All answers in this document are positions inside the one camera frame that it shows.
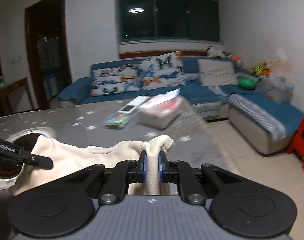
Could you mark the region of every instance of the cream cloth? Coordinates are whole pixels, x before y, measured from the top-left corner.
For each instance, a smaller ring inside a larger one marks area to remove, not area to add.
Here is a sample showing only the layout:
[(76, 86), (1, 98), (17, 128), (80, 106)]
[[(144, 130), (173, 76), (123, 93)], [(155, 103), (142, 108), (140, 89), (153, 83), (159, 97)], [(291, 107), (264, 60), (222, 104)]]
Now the cream cloth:
[(138, 160), (141, 151), (145, 150), (148, 160), (146, 183), (130, 184), (128, 194), (168, 195), (170, 191), (168, 183), (159, 182), (158, 155), (160, 150), (167, 154), (173, 146), (174, 141), (167, 135), (158, 136), (149, 142), (122, 141), (110, 148), (95, 146), (78, 148), (40, 135), (31, 153), (50, 157), (53, 168), (45, 170), (24, 164), (15, 185), (9, 188), (9, 192), (18, 195), (98, 163), (104, 164), (105, 168), (113, 168), (120, 161)]

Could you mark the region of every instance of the pink package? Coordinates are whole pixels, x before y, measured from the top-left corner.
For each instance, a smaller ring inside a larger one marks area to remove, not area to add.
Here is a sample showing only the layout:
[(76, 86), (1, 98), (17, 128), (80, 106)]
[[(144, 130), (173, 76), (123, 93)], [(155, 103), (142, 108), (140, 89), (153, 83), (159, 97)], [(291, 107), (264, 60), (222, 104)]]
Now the pink package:
[(155, 105), (154, 102), (161, 96), (158, 95), (139, 107), (138, 123), (165, 129), (178, 116), (182, 98), (175, 97)]

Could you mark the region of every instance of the dark window glass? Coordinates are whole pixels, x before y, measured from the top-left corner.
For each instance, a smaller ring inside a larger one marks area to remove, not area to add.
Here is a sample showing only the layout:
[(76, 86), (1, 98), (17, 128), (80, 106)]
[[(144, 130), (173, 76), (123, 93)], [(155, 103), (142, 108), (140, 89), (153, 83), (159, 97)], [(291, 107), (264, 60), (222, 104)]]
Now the dark window glass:
[[(153, 0), (119, 0), (121, 35), (124, 39), (154, 37)], [(134, 8), (143, 12), (131, 13)]]
[[(220, 41), (219, 9), (210, 0), (119, 0), (121, 40)], [(134, 8), (144, 11), (131, 13)]]
[(190, 39), (220, 41), (218, 3), (188, 0)]
[(188, 1), (155, 1), (157, 36), (188, 38)]

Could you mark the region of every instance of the metal screw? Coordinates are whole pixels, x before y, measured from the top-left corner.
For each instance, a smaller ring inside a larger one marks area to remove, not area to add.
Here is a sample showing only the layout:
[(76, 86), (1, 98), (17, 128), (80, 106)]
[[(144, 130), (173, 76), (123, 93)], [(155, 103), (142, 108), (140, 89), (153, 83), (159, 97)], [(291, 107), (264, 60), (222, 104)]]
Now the metal screw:
[(204, 200), (204, 197), (200, 194), (191, 194), (188, 196), (188, 199), (194, 203), (199, 203)]
[(111, 193), (107, 193), (101, 196), (101, 199), (105, 202), (113, 202), (116, 200), (116, 196), (114, 194)]

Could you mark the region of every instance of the butterfly pillow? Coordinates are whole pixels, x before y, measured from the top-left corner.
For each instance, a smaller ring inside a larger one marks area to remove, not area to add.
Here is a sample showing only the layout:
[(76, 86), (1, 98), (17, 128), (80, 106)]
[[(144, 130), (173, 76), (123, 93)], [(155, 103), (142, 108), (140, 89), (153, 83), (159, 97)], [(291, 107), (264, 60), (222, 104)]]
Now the butterfly pillow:
[(93, 70), (92, 77), (91, 95), (93, 97), (141, 89), (136, 66), (133, 64), (119, 68), (96, 69)]
[(138, 71), (144, 90), (185, 85), (180, 51), (144, 60)]

